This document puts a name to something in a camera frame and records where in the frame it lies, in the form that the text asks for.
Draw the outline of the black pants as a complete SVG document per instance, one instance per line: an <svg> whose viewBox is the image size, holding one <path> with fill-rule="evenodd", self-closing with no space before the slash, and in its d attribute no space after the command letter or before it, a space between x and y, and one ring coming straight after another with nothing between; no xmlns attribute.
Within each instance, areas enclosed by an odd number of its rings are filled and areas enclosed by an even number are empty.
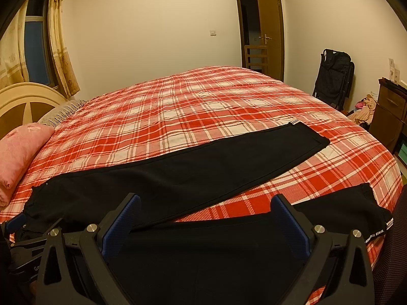
<svg viewBox="0 0 407 305"><path fill-rule="evenodd" d="M63 233L99 224L134 193L141 209L105 262L130 304L279 304L305 260L267 213L184 222L288 172L329 146L303 123L256 131L128 164L61 174L35 187L18 240L38 238L59 218ZM329 232L384 233L391 213L361 184L292 205ZM105 304L81 251L65 248L75 290Z"/></svg>

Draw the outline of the pink folded quilt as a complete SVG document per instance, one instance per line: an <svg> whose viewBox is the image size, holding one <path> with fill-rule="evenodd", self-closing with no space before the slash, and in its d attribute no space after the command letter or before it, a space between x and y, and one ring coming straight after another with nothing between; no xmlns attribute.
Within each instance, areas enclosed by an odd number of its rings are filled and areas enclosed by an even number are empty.
<svg viewBox="0 0 407 305"><path fill-rule="evenodd" d="M1 139L1 207L9 205L30 163L53 134L54 127L29 123Z"/></svg>

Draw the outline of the striped grey pillow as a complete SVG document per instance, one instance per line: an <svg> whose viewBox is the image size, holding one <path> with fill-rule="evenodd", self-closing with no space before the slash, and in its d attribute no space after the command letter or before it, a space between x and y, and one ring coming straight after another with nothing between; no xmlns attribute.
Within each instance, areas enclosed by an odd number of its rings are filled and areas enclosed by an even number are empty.
<svg viewBox="0 0 407 305"><path fill-rule="evenodd" d="M67 101L51 109L48 113L46 113L39 119L38 123L56 128L64 120L73 115L78 109L83 107L86 103L86 100Z"/></svg>

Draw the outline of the cream wooden headboard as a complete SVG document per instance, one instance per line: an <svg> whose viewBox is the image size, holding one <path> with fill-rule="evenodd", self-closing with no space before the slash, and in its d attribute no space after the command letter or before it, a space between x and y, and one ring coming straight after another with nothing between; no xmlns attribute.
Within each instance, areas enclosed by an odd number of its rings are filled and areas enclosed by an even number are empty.
<svg viewBox="0 0 407 305"><path fill-rule="evenodd" d="M13 129L39 121L68 100L40 83L23 82L1 90L1 138Z"/></svg>

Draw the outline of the dark wooden dresser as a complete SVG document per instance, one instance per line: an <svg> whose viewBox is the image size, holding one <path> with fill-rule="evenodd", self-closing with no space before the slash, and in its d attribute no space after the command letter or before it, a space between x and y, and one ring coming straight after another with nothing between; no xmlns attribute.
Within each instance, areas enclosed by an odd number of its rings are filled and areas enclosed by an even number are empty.
<svg viewBox="0 0 407 305"><path fill-rule="evenodd" d="M379 84L369 133L394 154L406 140L406 89L386 78L381 78Z"/></svg>

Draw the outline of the clothes pile on floor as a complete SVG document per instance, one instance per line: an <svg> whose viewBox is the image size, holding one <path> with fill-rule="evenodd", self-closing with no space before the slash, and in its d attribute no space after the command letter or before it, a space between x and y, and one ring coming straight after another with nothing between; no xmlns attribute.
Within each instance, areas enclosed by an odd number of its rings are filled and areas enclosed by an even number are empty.
<svg viewBox="0 0 407 305"><path fill-rule="evenodd" d="M373 120L377 102L371 94L367 94L365 98L359 101L353 111L348 115L348 118L356 125L370 125Z"/></svg>

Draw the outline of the beige patterned left curtain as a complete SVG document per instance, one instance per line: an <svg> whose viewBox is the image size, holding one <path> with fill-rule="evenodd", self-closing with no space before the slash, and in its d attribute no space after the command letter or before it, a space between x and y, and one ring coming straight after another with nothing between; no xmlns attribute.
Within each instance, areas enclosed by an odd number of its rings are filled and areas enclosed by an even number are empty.
<svg viewBox="0 0 407 305"><path fill-rule="evenodd" d="M29 81L24 49L27 3L17 11L1 38L0 89Z"/></svg>

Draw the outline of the beige patterned curtain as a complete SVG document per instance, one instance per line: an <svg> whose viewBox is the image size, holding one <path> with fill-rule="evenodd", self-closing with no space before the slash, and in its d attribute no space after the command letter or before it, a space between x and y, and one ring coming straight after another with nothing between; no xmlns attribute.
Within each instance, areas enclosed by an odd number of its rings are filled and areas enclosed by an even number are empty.
<svg viewBox="0 0 407 305"><path fill-rule="evenodd" d="M17 11L1 38L0 89L29 81L24 49L27 3Z"/></svg>
<svg viewBox="0 0 407 305"><path fill-rule="evenodd" d="M62 2L48 0L48 36L57 84L61 94L71 98L80 91L80 87L63 37Z"/></svg>

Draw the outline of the beige patterned right curtain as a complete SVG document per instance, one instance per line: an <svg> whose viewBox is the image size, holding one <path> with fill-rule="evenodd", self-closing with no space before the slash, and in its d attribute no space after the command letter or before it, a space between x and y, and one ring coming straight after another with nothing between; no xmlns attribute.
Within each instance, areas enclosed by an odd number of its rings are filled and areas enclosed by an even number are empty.
<svg viewBox="0 0 407 305"><path fill-rule="evenodd" d="M57 84L61 94L71 98L80 91L80 87L63 37L62 2L48 0L48 36Z"/></svg>

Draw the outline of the window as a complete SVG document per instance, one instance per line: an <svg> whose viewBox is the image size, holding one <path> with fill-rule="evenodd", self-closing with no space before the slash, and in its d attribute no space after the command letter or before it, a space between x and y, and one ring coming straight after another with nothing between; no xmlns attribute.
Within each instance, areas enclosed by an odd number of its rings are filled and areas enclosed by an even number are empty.
<svg viewBox="0 0 407 305"><path fill-rule="evenodd" d="M24 49L29 81L57 88L48 36L48 1L28 0Z"/></svg>

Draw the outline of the black folded stroller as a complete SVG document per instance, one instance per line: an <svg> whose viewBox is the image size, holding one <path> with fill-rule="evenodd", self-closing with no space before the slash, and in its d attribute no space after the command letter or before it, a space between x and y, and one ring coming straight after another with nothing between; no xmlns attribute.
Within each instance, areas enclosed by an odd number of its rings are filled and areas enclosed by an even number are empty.
<svg viewBox="0 0 407 305"><path fill-rule="evenodd" d="M355 64L345 52L325 49L312 96L341 111L350 96Z"/></svg>

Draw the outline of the red plaid bed sheet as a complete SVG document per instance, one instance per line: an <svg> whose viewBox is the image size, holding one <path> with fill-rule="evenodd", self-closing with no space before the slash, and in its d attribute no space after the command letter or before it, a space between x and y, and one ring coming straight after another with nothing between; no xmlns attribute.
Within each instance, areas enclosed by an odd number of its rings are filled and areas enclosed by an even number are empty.
<svg viewBox="0 0 407 305"><path fill-rule="evenodd" d="M243 68L207 67L136 84L88 101L57 129L2 218L19 212L30 188L63 172L130 162L299 120L329 138L314 158L252 191L198 212L228 218L263 210L286 191L296 201L369 182L391 209L401 193L390 152L342 113L303 91Z"/></svg>

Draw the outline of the wooden chair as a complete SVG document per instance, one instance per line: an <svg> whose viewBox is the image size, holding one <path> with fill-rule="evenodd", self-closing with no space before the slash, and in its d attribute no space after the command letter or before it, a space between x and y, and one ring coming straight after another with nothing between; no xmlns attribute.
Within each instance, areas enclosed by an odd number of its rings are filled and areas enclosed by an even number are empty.
<svg viewBox="0 0 407 305"><path fill-rule="evenodd" d="M266 45L244 46L245 67L268 75L268 49Z"/></svg>

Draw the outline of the brown wooden door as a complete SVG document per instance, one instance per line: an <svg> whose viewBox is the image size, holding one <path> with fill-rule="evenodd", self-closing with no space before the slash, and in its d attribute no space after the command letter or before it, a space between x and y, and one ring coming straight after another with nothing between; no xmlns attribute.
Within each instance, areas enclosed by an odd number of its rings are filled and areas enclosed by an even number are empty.
<svg viewBox="0 0 407 305"><path fill-rule="evenodd" d="M267 75L284 80L284 18L281 0L257 0L261 39L266 46Z"/></svg>

